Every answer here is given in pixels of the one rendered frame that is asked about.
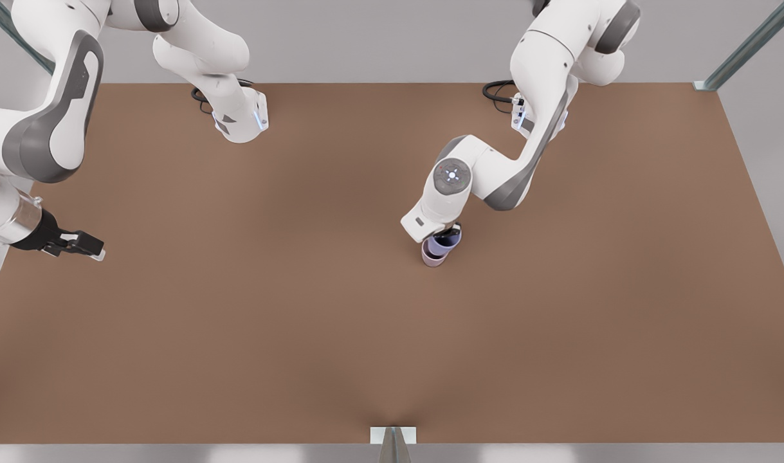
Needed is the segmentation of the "silver frame post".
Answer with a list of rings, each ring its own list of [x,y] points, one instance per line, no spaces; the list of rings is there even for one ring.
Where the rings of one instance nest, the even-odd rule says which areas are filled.
[[[48,74],[53,75],[55,70],[55,64],[53,61],[45,58],[44,55],[37,52],[33,47],[31,47],[19,34],[18,30],[15,28],[14,21],[12,19],[12,13],[10,12],[9,6],[3,3],[3,0],[0,0],[0,29],[6,32],[13,41],[24,50],[27,55],[30,56],[31,59],[36,61],[36,63]]]
[[[729,81],[784,27],[784,0],[765,18],[748,38],[703,81],[692,82],[695,91],[716,92]]]
[[[416,427],[371,427],[369,442],[381,446],[379,463],[412,463],[409,444],[416,444]]]

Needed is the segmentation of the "pink cup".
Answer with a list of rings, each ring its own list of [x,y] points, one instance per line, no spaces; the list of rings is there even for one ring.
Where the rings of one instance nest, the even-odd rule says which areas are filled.
[[[453,246],[443,246],[433,239],[425,240],[421,246],[422,260],[428,267],[438,267],[445,261],[451,249]]]

